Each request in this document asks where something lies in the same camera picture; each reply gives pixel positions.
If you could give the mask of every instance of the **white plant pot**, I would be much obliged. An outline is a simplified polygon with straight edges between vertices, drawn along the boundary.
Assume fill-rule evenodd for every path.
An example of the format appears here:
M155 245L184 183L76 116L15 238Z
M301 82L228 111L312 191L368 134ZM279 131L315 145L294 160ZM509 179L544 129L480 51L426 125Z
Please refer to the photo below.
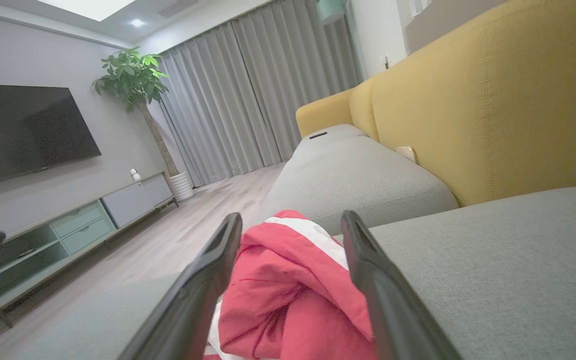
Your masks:
M195 194L193 189L193 183L190 182L190 177L188 177L187 172L180 173L179 175L170 177L170 182L174 189L174 196L177 201L183 201Z

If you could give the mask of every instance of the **cabinet leg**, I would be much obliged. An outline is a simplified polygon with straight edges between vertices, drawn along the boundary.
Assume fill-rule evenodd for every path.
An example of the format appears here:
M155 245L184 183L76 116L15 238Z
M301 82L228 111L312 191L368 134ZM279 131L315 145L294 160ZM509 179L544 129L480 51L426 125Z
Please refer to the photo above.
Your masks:
M6 312L4 312L2 309L0 309L0 320L3 321L7 327L12 329L12 322L10 322L8 315L6 315Z

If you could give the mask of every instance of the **curtain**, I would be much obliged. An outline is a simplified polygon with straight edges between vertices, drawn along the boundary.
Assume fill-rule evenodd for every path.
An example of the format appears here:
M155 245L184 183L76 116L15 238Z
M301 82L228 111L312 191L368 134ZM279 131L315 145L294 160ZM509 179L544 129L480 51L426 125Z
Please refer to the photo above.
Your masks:
M277 0L162 54L162 108L195 187L284 162L295 112L360 82L343 20Z

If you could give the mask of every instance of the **teal lampshade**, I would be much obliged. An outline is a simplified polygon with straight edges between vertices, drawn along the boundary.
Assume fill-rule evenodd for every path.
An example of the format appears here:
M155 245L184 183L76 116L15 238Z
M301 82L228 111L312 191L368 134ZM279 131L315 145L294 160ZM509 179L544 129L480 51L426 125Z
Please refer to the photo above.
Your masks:
M323 25L332 24L346 13L346 0L317 0L317 12Z

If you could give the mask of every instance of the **wooden floor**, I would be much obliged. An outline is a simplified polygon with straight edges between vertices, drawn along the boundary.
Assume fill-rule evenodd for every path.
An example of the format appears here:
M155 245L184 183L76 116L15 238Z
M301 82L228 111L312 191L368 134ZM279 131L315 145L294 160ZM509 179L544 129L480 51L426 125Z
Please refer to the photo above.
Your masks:
M0 321L0 360L14 357L67 313L108 290L182 271L224 217L241 213L244 228L266 198L283 164L197 189L195 196L148 217L84 257L14 308L14 328Z

